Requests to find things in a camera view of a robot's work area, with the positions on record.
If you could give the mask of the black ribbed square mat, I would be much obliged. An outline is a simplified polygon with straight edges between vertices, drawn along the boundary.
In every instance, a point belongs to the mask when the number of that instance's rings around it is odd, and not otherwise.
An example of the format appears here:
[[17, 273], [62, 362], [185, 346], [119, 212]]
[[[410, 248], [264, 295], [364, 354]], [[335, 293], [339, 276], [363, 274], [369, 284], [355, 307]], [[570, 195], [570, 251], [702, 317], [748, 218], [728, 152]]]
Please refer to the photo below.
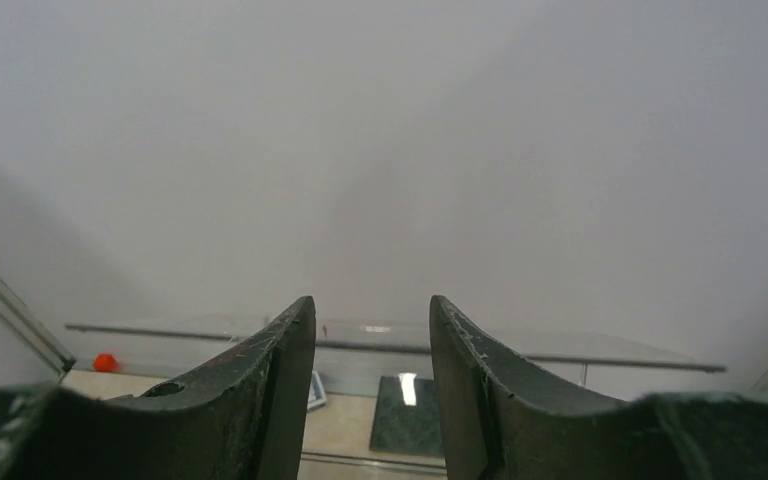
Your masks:
[[439, 395], [433, 380], [415, 373], [379, 380], [371, 451], [442, 458]]

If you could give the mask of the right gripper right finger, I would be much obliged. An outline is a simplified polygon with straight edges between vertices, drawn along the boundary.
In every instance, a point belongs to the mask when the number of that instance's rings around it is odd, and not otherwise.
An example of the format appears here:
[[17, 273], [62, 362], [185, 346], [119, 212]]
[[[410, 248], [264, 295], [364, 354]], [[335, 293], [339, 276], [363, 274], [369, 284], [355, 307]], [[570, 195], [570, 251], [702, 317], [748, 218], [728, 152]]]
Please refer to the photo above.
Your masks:
[[621, 401], [567, 381], [429, 305], [451, 479], [768, 479], [768, 394]]

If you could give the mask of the small red cube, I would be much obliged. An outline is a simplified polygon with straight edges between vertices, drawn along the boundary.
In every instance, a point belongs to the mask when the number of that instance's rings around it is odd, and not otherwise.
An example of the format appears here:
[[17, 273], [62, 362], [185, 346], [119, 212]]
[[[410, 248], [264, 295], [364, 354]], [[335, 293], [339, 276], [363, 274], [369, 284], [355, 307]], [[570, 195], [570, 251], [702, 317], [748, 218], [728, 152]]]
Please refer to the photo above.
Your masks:
[[94, 358], [92, 368], [95, 372], [116, 373], [119, 370], [119, 362], [114, 355], [101, 353]]

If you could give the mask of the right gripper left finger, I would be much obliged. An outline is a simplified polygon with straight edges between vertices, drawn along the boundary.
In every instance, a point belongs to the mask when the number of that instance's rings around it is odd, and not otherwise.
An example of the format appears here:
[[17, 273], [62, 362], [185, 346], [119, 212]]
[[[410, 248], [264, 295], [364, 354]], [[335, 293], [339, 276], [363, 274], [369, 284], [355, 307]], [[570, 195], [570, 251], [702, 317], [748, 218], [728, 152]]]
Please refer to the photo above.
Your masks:
[[315, 304], [303, 296], [139, 396], [0, 387], [0, 479], [293, 479], [315, 339]]

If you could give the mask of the clear acrylic makeup organizer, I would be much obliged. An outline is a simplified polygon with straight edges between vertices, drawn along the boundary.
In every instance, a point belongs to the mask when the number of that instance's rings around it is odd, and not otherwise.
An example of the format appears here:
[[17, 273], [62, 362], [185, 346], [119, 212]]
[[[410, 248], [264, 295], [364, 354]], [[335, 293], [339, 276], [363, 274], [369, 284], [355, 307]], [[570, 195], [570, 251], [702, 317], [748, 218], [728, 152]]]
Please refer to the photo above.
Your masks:
[[415, 407], [431, 381], [437, 404], [467, 412], [505, 408], [568, 418], [627, 405], [589, 388], [591, 367], [721, 374], [724, 367], [600, 334], [486, 331], [441, 298], [424, 323], [322, 319], [307, 299], [273, 317], [211, 314], [118, 323], [69, 323], [82, 361], [113, 355], [129, 374], [181, 379], [256, 347], [299, 349], [302, 380], [327, 393], [376, 396], [392, 381], [399, 405]]

